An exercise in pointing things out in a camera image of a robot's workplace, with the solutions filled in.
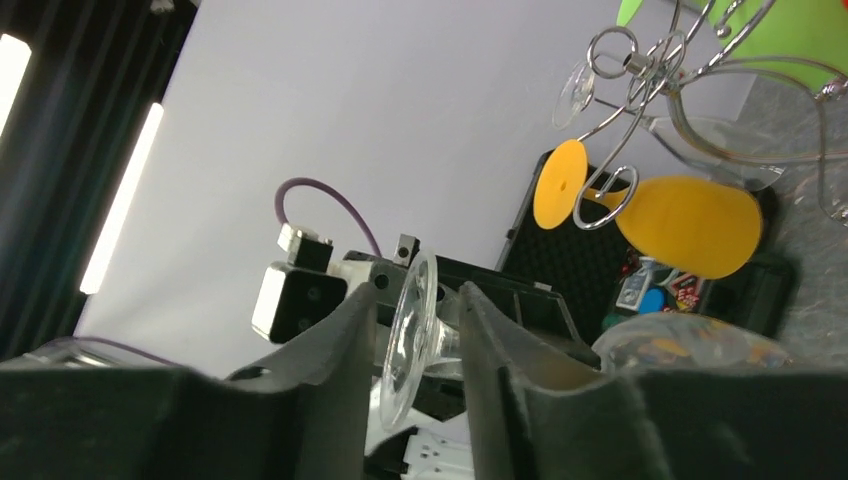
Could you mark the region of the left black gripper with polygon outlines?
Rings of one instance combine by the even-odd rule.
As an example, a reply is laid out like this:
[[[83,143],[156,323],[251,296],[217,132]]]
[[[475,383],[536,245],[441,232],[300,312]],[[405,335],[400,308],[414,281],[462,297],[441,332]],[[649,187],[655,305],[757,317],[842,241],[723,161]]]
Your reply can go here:
[[[453,276],[429,250],[406,267],[358,254],[341,275],[375,294],[390,326],[376,353],[380,420],[406,420],[429,378],[459,390],[473,421],[597,419],[600,358],[557,293]]]

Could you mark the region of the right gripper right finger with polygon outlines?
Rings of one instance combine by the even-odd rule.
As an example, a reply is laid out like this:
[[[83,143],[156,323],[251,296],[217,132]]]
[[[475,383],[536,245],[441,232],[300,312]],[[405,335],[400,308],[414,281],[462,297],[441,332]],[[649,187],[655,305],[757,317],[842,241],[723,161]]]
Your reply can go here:
[[[665,368],[606,375],[474,284],[460,351],[478,479],[843,479],[842,369]]]

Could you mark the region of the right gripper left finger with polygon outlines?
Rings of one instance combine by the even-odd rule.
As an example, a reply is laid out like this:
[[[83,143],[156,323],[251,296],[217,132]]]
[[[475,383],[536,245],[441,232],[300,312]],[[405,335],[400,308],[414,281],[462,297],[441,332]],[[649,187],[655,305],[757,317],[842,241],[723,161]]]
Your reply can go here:
[[[376,292],[227,380],[177,367],[1,366],[5,479],[359,479]]]

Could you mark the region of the clear wine glass front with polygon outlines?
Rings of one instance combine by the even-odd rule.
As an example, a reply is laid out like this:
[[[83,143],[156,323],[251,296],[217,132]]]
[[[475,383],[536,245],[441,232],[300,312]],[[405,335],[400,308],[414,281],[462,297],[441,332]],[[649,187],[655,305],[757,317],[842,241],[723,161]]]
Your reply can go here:
[[[438,261],[430,250],[411,260],[392,320],[382,368],[380,419],[387,430],[405,420],[425,373],[463,380],[456,324],[439,317]],[[778,343],[703,315],[637,315],[602,334],[591,348],[559,345],[590,375],[665,365],[706,368],[780,368],[794,363]]]

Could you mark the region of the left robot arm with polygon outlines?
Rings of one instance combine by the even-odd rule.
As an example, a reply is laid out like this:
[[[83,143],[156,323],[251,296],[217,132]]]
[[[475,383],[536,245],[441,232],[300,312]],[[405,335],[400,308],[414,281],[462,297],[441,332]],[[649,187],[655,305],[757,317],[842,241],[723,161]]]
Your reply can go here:
[[[476,284],[508,318],[590,366],[561,295],[420,251],[389,260],[350,252],[334,272],[378,293],[376,377],[366,437],[368,479],[471,479],[459,352],[459,289]]]

